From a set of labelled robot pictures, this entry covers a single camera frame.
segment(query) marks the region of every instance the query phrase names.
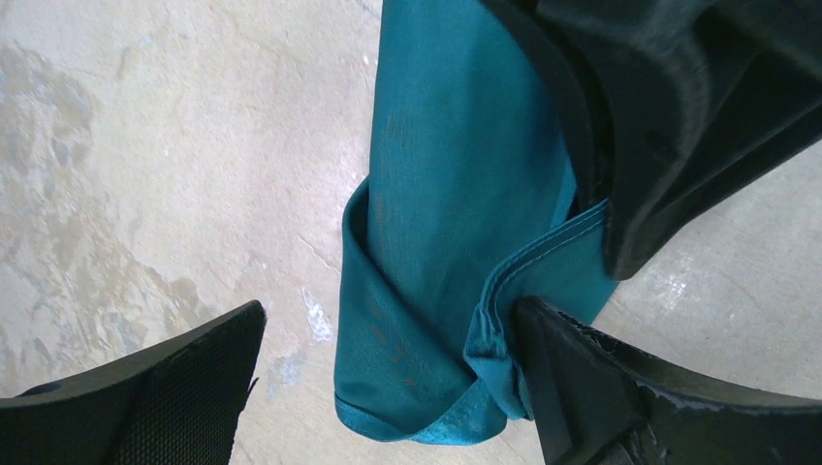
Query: folded teal cloth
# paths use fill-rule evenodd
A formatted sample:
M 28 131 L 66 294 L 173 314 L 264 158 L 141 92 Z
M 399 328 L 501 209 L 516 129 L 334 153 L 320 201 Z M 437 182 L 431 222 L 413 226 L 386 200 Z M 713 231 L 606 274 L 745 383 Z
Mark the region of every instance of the folded teal cloth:
M 514 300 L 590 323 L 616 288 L 604 204 L 551 102 L 477 0 L 385 0 L 370 175 L 343 219 L 336 411 L 377 441 L 476 444 L 529 417 Z

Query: stained concrete surface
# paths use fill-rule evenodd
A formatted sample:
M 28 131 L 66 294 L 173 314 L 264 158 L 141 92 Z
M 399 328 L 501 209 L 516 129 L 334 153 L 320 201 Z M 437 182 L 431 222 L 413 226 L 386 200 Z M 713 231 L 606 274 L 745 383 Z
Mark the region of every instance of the stained concrete surface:
M 269 310 L 233 463 L 539 463 L 533 425 L 377 444 L 332 407 L 339 218 L 364 178 L 379 0 L 0 0 L 0 396 L 251 298 Z M 814 147 L 694 221 L 596 325 L 822 398 Z

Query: cloth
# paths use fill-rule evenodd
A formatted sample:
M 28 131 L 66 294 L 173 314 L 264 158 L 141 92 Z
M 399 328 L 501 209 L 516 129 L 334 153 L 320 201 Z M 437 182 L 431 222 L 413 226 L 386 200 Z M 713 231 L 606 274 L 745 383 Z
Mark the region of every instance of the cloth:
M 545 89 L 477 0 L 385 0 L 370 174 L 343 219 L 336 412 L 377 441 L 476 444 L 529 417 L 509 312 L 590 323 L 616 287 L 605 205 Z

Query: floor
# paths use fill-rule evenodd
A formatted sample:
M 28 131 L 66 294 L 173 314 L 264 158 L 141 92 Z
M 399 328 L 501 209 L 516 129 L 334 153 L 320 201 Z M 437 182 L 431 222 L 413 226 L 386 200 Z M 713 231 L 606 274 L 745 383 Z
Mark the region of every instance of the floor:
M 252 298 L 234 464 L 539 463 L 533 425 L 376 444 L 332 408 L 339 218 L 364 178 L 379 0 L 0 0 L 0 396 Z M 822 398 L 814 147 L 694 221 L 596 325 Z

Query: beige surface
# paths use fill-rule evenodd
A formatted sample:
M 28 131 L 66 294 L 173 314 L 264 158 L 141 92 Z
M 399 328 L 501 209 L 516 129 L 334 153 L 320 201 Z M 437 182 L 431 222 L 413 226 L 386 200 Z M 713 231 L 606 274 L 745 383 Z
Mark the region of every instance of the beige surface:
M 343 205 L 366 172 L 379 0 L 0 0 L 0 395 L 251 298 L 261 385 L 233 463 L 539 463 L 375 444 L 332 406 Z M 681 233 L 597 324 L 822 397 L 818 149 Z

